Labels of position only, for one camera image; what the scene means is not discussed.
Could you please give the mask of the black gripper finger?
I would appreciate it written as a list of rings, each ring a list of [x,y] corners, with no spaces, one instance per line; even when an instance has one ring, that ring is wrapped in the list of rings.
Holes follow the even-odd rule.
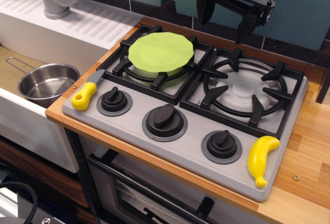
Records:
[[[211,19],[215,4],[215,0],[196,0],[197,21],[201,26],[204,26]]]
[[[269,8],[252,8],[247,14],[243,15],[242,22],[237,30],[236,44],[242,44],[256,27],[265,26],[270,18],[269,13]]]

